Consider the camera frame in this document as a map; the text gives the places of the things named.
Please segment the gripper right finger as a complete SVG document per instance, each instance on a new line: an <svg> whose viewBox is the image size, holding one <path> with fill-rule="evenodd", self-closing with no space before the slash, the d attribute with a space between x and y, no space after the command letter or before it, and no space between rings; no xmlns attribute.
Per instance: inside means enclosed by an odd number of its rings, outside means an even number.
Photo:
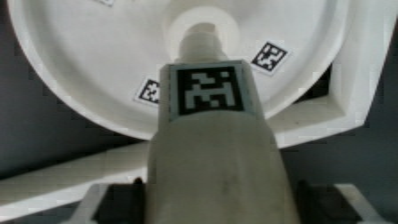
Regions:
<svg viewBox="0 0 398 224"><path fill-rule="evenodd" d="M353 184L296 185L302 224L380 224L380 214Z"/></svg>

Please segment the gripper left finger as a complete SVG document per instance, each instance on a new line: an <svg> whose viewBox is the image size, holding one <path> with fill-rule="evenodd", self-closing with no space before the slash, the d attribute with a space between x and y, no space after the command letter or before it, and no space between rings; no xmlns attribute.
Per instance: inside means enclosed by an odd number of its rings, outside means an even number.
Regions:
<svg viewBox="0 0 398 224"><path fill-rule="evenodd" d="M65 224L144 224L145 183L94 184Z"/></svg>

